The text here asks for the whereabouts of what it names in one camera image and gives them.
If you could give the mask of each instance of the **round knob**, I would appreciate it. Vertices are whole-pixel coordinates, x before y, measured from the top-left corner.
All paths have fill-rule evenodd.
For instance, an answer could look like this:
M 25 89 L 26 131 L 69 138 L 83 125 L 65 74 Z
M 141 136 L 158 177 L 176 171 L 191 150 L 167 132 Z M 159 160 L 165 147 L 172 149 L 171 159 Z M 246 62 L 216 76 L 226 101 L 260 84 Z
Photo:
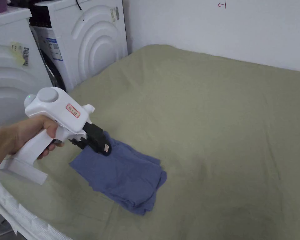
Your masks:
M 50 87 L 45 87 L 38 92 L 38 98 L 44 103 L 53 103 L 58 99 L 58 92 Z
M 33 94 L 30 94 L 29 96 L 27 96 L 25 99 L 25 108 L 28 107 L 34 99 L 35 99 L 35 95 L 33 95 Z

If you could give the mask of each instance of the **dryer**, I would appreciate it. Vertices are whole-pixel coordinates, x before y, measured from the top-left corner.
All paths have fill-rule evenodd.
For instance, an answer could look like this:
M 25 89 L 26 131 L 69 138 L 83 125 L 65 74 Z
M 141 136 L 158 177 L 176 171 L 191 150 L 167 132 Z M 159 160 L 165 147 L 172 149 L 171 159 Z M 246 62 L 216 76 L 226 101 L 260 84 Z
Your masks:
M 0 126 L 26 118 L 26 96 L 52 86 L 29 17 L 24 8 L 8 7 L 0 13 Z
M 30 7 L 30 24 L 67 92 L 127 56 L 121 0 L 55 0 Z

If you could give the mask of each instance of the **floor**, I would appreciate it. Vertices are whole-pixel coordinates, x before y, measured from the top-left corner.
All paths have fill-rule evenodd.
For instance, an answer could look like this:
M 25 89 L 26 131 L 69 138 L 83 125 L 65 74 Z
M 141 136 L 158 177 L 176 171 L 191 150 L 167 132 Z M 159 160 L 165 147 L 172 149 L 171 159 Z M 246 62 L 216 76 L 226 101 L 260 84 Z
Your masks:
M 0 240 L 25 240 L 25 238 L 19 233 L 15 235 L 10 224 L 0 215 Z

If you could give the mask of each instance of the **bed sheet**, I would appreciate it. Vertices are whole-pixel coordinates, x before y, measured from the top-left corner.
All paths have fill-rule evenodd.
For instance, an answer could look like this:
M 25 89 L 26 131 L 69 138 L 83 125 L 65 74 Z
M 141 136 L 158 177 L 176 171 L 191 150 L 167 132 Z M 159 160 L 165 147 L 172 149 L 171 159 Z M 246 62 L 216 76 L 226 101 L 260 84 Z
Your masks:
M 68 165 L 71 143 L 35 166 L 42 187 L 2 175 L 27 210 L 73 239 L 300 239 L 300 72 L 152 45 L 71 96 L 112 137 L 162 160 L 152 212 L 134 215 Z

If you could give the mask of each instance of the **white wall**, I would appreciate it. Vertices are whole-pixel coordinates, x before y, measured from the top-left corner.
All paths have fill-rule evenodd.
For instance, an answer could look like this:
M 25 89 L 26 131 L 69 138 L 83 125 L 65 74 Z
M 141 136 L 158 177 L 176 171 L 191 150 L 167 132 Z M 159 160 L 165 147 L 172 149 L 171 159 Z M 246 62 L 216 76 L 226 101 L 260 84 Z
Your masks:
M 300 0 L 123 0 L 128 51 L 170 44 L 300 71 Z

